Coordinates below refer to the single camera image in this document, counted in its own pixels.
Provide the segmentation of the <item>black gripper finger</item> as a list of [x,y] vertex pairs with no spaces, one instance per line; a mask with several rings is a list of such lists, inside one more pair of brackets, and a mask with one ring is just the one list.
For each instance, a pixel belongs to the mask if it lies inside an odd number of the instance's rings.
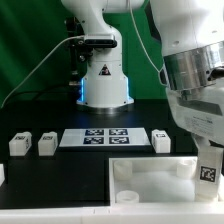
[[193,136],[194,143],[198,149],[199,153],[208,153],[210,150],[210,141],[202,136],[194,135]]

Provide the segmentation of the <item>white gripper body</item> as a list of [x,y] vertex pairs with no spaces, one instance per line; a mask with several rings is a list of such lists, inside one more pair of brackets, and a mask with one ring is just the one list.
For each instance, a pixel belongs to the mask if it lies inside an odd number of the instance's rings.
[[224,66],[214,69],[209,78],[214,84],[200,88],[194,100],[185,100],[169,88],[166,94],[179,127],[224,146]]

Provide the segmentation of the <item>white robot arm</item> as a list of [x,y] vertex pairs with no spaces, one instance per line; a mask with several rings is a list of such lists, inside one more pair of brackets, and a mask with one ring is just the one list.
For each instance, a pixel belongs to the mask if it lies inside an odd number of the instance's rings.
[[[122,36],[105,13],[140,7],[144,0],[61,0],[81,23],[78,44],[87,58],[82,98],[90,108],[133,102],[122,71]],[[224,146],[224,0],[149,0],[152,34],[162,44],[163,82],[176,124],[198,143]]]

